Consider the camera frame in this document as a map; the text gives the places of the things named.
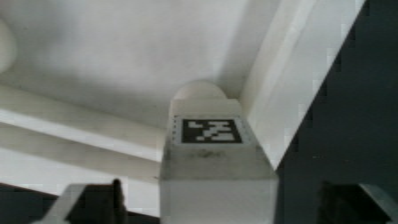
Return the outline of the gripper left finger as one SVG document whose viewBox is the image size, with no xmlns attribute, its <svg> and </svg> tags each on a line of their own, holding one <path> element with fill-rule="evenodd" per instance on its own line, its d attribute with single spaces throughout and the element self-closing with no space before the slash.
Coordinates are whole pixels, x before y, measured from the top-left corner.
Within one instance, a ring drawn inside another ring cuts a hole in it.
<svg viewBox="0 0 398 224">
<path fill-rule="evenodd" d="M 122 180 L 107 184 L 72 184 L 45 217 L 35 224 L 127 224 L 129 211 Z"/>
</svg>

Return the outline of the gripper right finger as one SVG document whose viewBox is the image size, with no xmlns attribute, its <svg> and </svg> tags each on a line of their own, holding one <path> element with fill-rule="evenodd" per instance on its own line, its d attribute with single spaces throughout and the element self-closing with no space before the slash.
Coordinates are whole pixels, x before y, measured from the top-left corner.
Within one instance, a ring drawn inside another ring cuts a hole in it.
<svg viewBox="0 0 398 224">
<path fill-rule="evenodd" d="M 322 183 L 317 224 L 398 224 L 398 201 L 374 184 Z"/>
</svg>

